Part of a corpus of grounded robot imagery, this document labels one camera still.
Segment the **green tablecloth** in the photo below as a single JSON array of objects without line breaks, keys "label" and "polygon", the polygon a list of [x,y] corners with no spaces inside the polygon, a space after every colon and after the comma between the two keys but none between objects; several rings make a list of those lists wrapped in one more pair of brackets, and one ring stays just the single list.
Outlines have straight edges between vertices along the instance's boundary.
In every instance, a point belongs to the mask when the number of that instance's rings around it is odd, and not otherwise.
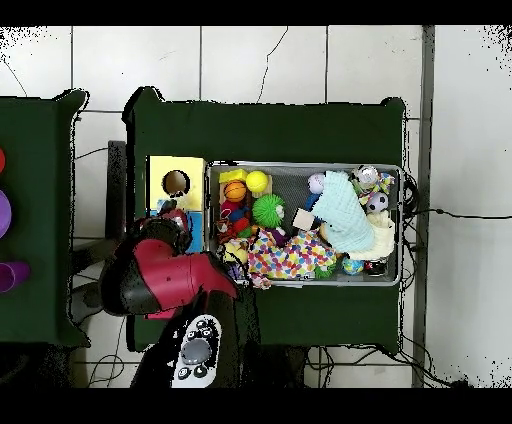
[{"label": "green tablecloth", "polygon": [[[128,144],[134,149],[135,214],[145,213],[145,158],[149,155],[401,165],[404,110],[400,99],[387,99],[381,105],[307,107],[164,102],[154,89],[141,88],[123,114]],[[261,342],[379,343],[396,352],[398,295],[398,285],[258,291]],[[154,343],[163,325],[136,317],[136,346]]]},{"label": "green tablecloth", "polygon": [[71,137],[86,93],[54,100],[0,98],[0,147],[6,166],[0,189],[12,223],[0,239],[0,261],[21,260],[30,278],[0,294],[0,342],[87,345],[67,316],[70,273]]}]

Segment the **light blue cloth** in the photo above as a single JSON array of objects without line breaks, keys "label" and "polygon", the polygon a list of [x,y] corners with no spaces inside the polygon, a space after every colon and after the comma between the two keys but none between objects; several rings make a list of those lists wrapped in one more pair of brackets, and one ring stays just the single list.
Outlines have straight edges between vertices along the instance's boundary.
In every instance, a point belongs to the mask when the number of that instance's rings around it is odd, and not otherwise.
[{"label": "light blue cloth", "polygon": [[345,172],[326,172],[324,191],[311,212],[326,222],[327,241],[336,251],[373,247],[373,229]]}]

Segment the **purple object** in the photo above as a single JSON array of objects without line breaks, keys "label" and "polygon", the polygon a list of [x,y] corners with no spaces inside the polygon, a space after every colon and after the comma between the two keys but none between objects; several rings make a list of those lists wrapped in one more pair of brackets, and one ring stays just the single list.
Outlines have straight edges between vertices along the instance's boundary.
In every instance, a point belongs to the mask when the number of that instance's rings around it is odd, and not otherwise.
[{"label": "purple object", "polygon": [[0,293],[5,293],[23,283],[30,275],[25,262],[0,262]]},{"label": "purple object", "polygon": [[12,212],[9,199],[5,193],[0,190],[0,238],[2,238],[9,229],[9,225],[11,225],[11,217]]}]

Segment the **storage bin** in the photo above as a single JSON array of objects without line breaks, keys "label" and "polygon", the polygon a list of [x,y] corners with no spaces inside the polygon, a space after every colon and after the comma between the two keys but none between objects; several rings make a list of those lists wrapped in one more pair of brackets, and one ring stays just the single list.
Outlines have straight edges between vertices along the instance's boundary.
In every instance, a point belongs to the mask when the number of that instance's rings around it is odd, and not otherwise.
[{"label": "storage bin", "polygon": [[[281,196],[285,202],[285,217],[281,227],[287,234],[291,234],[294,227],[292,221],[297,208],[304,208],[307,197],[310,194],[308,178],[311,174],[331,171],[345,171],[350,173],[361,164],[341,163],[288,163],[288,162],[212,162],[205,169],[205,247],[215,252],[217,240],[214,233],[214,222],[219,219],[219,174],[234,169],[245,169],[247,172],[260,170],[272,175],[272,192]],[[383,276],[372,277],[365,273],[351,276],[345,274],[341,267],[330,279],[294,279],[273,280],[275,286],[302,287],[311,285],[321,286],[393,286],[400,281],[402,274],[402,205],[403,205],[403,177],[402,170],[394,165],[373,164],[379,171],[387,172],[395,177],[395,183],[391,186],[389,198],[389,211],[395,222],[395,249],[389,256],[387,272]]]}]

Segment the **control button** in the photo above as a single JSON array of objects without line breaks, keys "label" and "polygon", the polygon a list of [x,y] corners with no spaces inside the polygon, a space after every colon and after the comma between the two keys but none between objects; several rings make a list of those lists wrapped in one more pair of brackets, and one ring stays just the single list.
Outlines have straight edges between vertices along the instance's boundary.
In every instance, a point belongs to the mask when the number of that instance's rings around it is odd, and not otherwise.
[{"label": "control button", "polygon": [[185,380],[190,375],[190,368],[183,367],[178,371],[178,379]]},{"label": "control button", "polygon": [[206,367],[204,365],[199,365],[198,367],[196,367],[196,369],[194,370],[194,375],[197,377],[197,378],[203,378],[206,376],[206,374],[208,373],[208,370],[206,369]]},{"label": "control button", "polygon": [[212,330],[210,330],[209,328],[204,328],[204,329],[202,329],[202,330],[201,330],[201,335],[202,335],[203,337],[208,338],[208,337],[211,337],[211,336],[212,336],[212,334],[213,334],[213,332],[212,332]]},{"label": "control button", "polygon": [[181,349],[181,357],[186,365],[199,365],[206,361],[212,350],[208,342],[204,339],[193,339]]}]

